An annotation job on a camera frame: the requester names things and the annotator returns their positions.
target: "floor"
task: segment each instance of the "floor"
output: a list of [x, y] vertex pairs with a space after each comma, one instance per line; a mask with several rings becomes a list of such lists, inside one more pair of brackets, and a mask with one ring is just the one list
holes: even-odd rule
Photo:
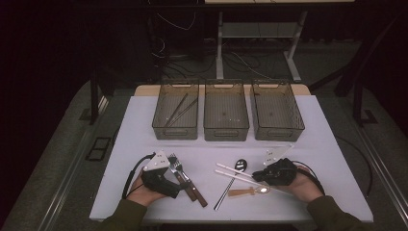
[[[301, 83], [310, 86], [341, 68], [354, 56], [359, 45], [358, 41], [352, 40], [300, 42], [294, 61]], [[284, 40], [226, 40], [223, 44], [224, 77], [245, 81], [256, 75], [290, 79], [282, 55], [286, 47], [288, 42]], [[213, 40], [206, 40], [205, 53], [203, 60], [191, 60], [182, 51], [174, 51], [169, 64], [163, 68], [164, 77], [215, 78]], [[364, 92], [363, 107], [370, 110], [378, 122], [367, 124], [364, 128], [358, 127], [351, 118], [352, 95], [336, 97], [333, 93], [336, 84], [337, 81], [330, 82], [312, 94], [317, 96], [362, 193], [370, 193], [367, 202], [374, 215], [373, 230], [408, 230], [406, 218], [398, 210], [406, 207], [406, 202], [398, 206], [395, 200], [402, 194], [400, 200], [403, 201], [403, 196], [408, 193], [408, 169], [405, 167], [408, 159], [407, 138], [368, 90]], [[89, 212], [110, 151], [115, 145], [116, 131], [133, 92], [116, 90], [114, 96], [102, 97], [100, 117], [94, 125], [89, 125], [89, 83], [78, 91], [2, 230], [93, 230], [98, 225], [97, 221], [89, 219]], [[110, 139], [105, 158], [100, 162], [87, 161], [86, 156], [97, 138]], [[375, 161], [370, 153], [380, 157], [393, 177], [388, 182], [395, 182], [397, 193], [390, 190], [376, 165], [366, 163], [366, 159], [371, 163]], [[316, 228], [313, 223], [294, 226], [301, 231]], [[172, 228], [171, 225], [161, 227], [162, 230]], [[254, 228], [245, 226], [242, 230]], [[236, 227], [222, 229], [237, 230]], [[270, 230], [283, 229], [270, 227]]]

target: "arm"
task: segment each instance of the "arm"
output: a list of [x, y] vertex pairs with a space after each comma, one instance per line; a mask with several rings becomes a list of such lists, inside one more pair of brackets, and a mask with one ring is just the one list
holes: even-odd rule
[[140, 171], [138, 178], [133, 182], [126, 199], [120, 200], [115, 212], [104, 219], [96, 231], [138, 231], [147, 212], [147, 207], [154, 201], [166, 197], [152, 192], [141, 181]]
[[307, 176], [298, 173], [289, 186], [280, 186], [280, 190], [292, 193], [299, 200], [308, 204], [307, 210], [319, 230], [371, 230], [356, 217], [343, 212], [331, 196], [323, 195], [315, 183]]

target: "brown handle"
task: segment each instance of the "brown handle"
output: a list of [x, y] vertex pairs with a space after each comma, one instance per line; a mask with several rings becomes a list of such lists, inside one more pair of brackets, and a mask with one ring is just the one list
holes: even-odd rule
[[236, 196], [236, 195], [242, 195], [242, 194], [255, 194], [254, 188], [249, 188], [248, 190], [230, 190], [228, 191], [228, 196]]
[[[179, 175], [179, 174], [176, 174], [176, 178], [180, 182], [180, 184], [183, 184], [183, 183], [186, 182], [183, 179], [183, 177], [181, 177], [181, 175]], [[192, 188], [186, 187], [185, 191], [186, 191], [187, 195], [189, 196], [189, 198], [191, 199], [191, 201], [195, 201], [197, 199], [197, 197], [195, 197], [194, 192], [192, 191]]]
[[201, 206], [206, 207], [208, 205], [208, 203], [204, 199], [202, 194], [198, 191], [197, 187], [192, 182], [190, 182], [190, 187], [191, 187], [192, 191], [194, 192], [194, 195], [197, 197], [197, 200], [200, 202]]

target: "clear plastic bin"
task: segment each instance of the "clear plastic bin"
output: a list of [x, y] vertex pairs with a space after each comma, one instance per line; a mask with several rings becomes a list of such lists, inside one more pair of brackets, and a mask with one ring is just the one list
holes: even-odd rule
[[253, 79], [251, 109], [258, 141], [297, 141], [305, 129], [288, 80]]
[[162, 80], [152, 127], [158, 140], [196, 140], [199, 79]]
[[249, 122], [242, 80], [207, 80], [204, 104], [206, 141], [246, 141]]

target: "white table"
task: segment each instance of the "white table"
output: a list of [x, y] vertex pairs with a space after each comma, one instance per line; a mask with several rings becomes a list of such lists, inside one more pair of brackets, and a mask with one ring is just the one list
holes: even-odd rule
[[[300, 161], [317, 174], [327, 194], [333, 195], [339, 206], [362, 221], [372, 222], [371, 210], [344, 160], [327, 120], [312, 95], [297, 95], [296, 101], [306, 129], [294, 148], [285, 157]], [[264, 168], [267, 150], [286, 142], [256, 141], [252, 122], [246, 141], [204, 141], [202, 127], [204, 97], [199, 98], [198, 139], [195, 141], [158, 141], [151, 127], [157, 96], [131, 98], [120, 127], [115, 147], [106, 167], [98, 194], [90, 213], [91, 219], [103, 220], [110, 216], [121, 198], [129, 171], [143, 156], [163, 150], [175, 153], [185, 172], [201, 191], [209, 205], [202, 208], [198, 201], [191, 202], [185, 192], [176, 199], [156, 201], [144, 218], [147, 223], [276, 223], [310, 221], [306, 205], [292, 195], [273, 191], [268, 194], [226, 197], [217, 211], [213, 208], [230, 178], [215, 173], [216, 163], [232, 167], [244, 158], [247, 173]], [[246, 99], [249, 120], [252, 121], [250, 101]], [[166, 178], [177, 182], [168, 171]], [[248, 183], [236, 180], [231, 189], [246, 189]]]

